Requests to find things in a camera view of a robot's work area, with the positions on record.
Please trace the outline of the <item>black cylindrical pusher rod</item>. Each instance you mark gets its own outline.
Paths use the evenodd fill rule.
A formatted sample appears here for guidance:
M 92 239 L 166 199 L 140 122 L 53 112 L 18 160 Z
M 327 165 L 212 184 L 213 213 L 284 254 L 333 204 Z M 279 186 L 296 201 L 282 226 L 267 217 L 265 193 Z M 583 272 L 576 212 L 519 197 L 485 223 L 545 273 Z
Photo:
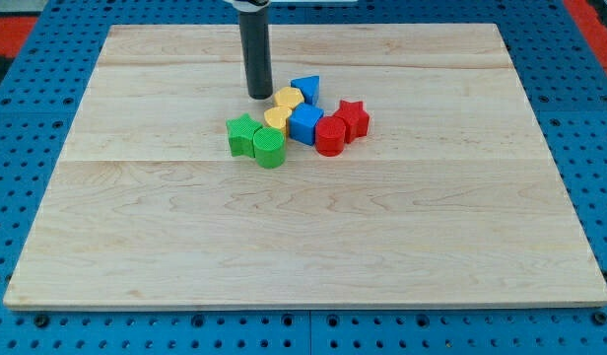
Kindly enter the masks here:
M 264 100 L 273 94 L 268 6 L 237 7 L 247 91 Z

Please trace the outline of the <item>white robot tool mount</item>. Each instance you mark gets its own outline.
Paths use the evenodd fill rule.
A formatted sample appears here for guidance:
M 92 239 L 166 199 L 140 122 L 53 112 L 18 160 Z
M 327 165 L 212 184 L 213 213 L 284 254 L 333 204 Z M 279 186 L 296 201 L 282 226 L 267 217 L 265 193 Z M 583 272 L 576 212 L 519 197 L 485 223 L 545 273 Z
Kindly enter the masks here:
M 233 7 L 266 7 L 270 4 L 270 0 L 224 0 Z

